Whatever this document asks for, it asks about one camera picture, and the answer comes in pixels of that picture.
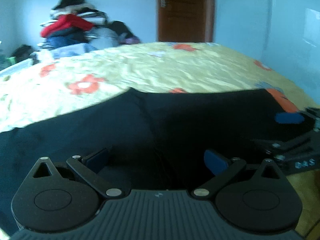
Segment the pile of clothes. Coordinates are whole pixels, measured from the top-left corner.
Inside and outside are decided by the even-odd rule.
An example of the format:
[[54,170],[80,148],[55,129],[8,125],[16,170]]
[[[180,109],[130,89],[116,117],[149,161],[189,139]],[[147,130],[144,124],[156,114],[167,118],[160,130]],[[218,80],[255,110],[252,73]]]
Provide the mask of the pile of clothes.
[[59,0],[50,11],[50,20],[41,24],[41,49],[53,50],[76,44],[95,49],[139,44],[140,39],[121,21],[110,21],[86,0]]

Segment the black bag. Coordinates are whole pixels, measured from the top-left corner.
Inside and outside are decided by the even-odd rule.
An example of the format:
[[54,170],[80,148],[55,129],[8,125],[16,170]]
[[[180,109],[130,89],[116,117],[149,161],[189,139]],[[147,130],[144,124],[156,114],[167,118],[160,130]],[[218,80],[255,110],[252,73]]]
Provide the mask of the black bag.
[[32,46],[23,44],[11,54],[11,57],[14,57],[16,62],[21,62],[27,59],[33,51]]

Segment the brown wooden door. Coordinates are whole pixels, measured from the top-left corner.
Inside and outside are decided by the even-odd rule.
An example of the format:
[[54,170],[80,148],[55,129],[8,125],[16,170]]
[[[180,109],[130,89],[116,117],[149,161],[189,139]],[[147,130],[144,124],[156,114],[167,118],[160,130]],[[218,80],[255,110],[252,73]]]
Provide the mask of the brown wooden door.
[[215,0],[157,0],[157,41],[212,42]]

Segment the black pants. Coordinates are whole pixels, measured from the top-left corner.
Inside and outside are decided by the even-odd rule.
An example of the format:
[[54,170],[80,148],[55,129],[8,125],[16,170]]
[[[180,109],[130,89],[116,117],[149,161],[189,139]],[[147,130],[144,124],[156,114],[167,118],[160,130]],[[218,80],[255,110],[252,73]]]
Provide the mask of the black pants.
[[11,200],[40,157],[65,161],[107,149],[137,189],[191,189],[209,172],[206,150],[225,157],[260,158],[254,140],[287,141],[312,129],[281,124],[284,109],[265,89],[235,92],[143,93],[129,89],[110,100],[1,133],[1,228],[17,230]]

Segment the yellow floral quilt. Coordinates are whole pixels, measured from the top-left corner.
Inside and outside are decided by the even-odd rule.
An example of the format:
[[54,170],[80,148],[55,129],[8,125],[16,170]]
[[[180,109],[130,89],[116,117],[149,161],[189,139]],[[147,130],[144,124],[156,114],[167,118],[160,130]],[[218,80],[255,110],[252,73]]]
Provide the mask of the yellow floral quilt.
[[[1,133],[110,100],[143,93],[213,94],[265,89],[284,112],[319,109],[293,82],[217,44],[147,43],[62,57],[1,77]],[[66,161],[40,157],[11,200],[9,239],[319,239],[315,171],[285,175],[260,158],[209,199],[191,189],[137,189],[101,198]]]

